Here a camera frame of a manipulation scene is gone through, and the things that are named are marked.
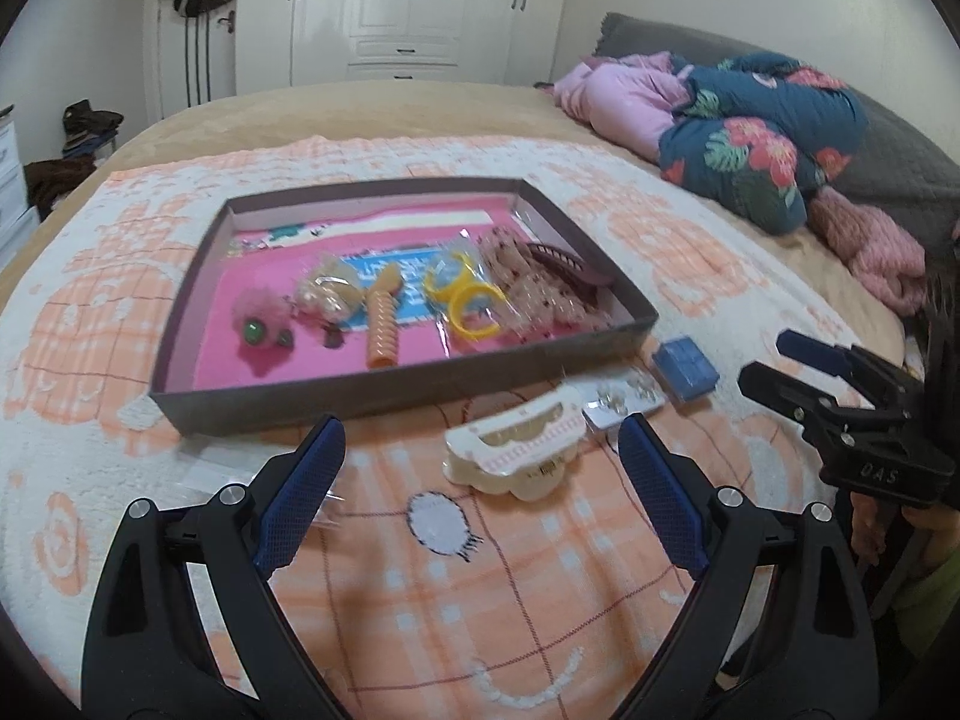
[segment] person's hand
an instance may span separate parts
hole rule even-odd
[[[875,498],[861,493],[850,493],[853,505],[853,534],[850,546],[853,552],[870,565],[880,564],[880,555],[886,549],[886,528],[877,521],[880,506]]]
[[[886,549],[886,529],[877,521],[880,510],[877,500],[869,495],[851,493],[850,501],[853,505],[853,552],[871,565],[878,565]],[[914,528],[931,533],[920,557],[920,573],[936,570],[960,549],[960,512],[938,503],[929,509],[903,507],[901,513]]]
[[[960,512],[937,503],[929,509],[901,509],[904,519],[925,531],[930,531],[930,541],[920,557],[920,569],[929,574],[943,565],[950,555],[960,548]]]

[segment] green gem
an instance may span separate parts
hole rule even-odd
[[[259,346],[267,335],[267,326],[259,319],[247,319],[243,326],[243,340],[250,346]]]

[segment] small blue cube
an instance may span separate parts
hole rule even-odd
[[[712,392],[720,381],[716,368],[688,336],[661,343],[654,353],[654,365],[673,394],[683,402]]]

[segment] yellow bangle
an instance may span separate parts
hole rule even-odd
[[[460,269],[457,277],[453,279],[448,285],[443,288],[438,289],[434,285],[433,274],[430,271],[426,271],[424,274],[424,294],[427,298],[438,305],[443,305],[450,302],[450,299],[453,298],[454,293],[459,292],[467,285],[472,284],[476,278],[473,275],[472,262],[469,257],[463,252],[454,252],[453,257],[460,260],[463,263],[462,268]]]
[[[457,290],[448,303],[450,327],[453,328],[454,333],[467,341],[483,341],[484,338],[492,338],[500,332],[500,325],[496,322],[479,330],[470,330],[464,327],[464,311],[467,311],[467,305],[481,295],[486,295],[494,300],[505,301],[507,299],[493,284],[488,284],[486,281],[472,281],[462,289]]]

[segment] gray headboard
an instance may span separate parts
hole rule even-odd
[[[765,49],[686,26],[608,13],[594,53],[620,57],[662,50],[694,64],[715,65],[728,56]],[[851,202],[885,210],[931,254],[952,256],[950,234],[960,218],[960,166],[913,125],[857,94],[870,125],[860,151],[833,186]]]

